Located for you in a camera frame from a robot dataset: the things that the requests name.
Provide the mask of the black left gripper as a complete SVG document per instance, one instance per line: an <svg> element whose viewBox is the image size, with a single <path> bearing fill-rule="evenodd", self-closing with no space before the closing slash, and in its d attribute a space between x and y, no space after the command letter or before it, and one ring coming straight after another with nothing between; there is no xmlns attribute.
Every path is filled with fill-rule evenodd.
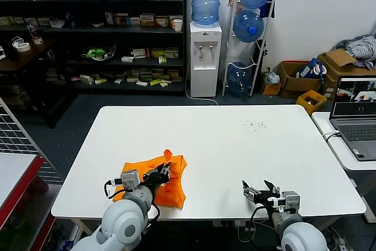
<svg viewBox="0 0 376 251"><path fill-rule="evenodd" d="M170 165L162 163L143 175L142 185L147 188L159 188L170 182Z"/></svg>

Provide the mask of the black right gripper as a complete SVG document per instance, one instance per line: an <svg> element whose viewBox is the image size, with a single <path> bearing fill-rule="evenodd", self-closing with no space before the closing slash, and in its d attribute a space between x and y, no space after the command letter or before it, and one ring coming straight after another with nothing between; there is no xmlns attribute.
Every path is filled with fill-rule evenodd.
<svg viewBox="0 0 376 251"><path fill-rule="evenodd" d="M261 204L266 208L277 208L284 205L284 199L280 194L280 187L275 186L273 183L264 180L268 190L260 190L250 187L244 180L243 195L251 202L255 204Z"/></svg>

